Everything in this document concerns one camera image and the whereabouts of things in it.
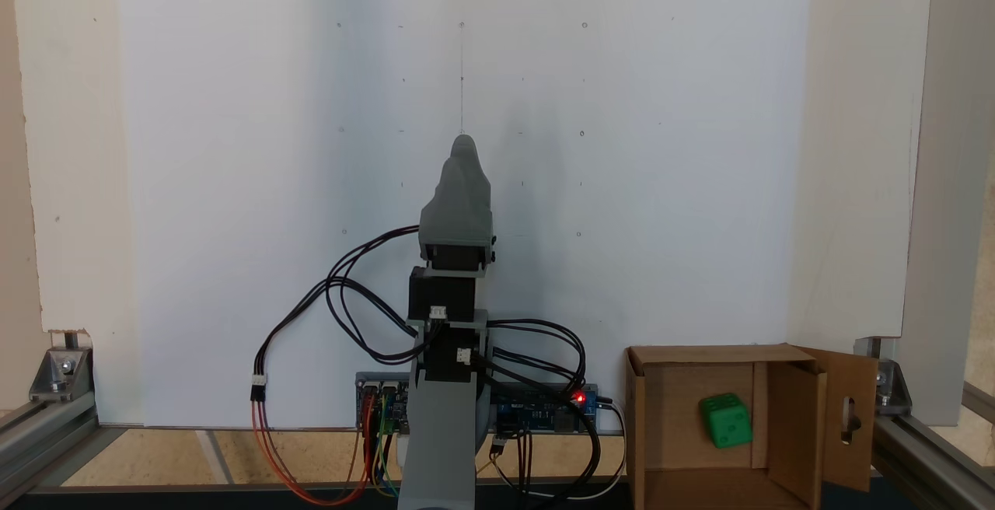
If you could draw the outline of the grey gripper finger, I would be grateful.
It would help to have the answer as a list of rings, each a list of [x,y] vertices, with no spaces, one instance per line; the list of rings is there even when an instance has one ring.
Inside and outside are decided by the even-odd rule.
[[[463,169],[457,157],[450,156],[445,160],[433,198],[425,205],[424,223],[440,223],[449,216],[452,206],[460,206],[463,202]]]
[[[459,201],[455,210],[459,223],[493,223],[491,183],[484,174],[476,142],[470,135],[460,134],[455,139],[455,161],[459,176]]]

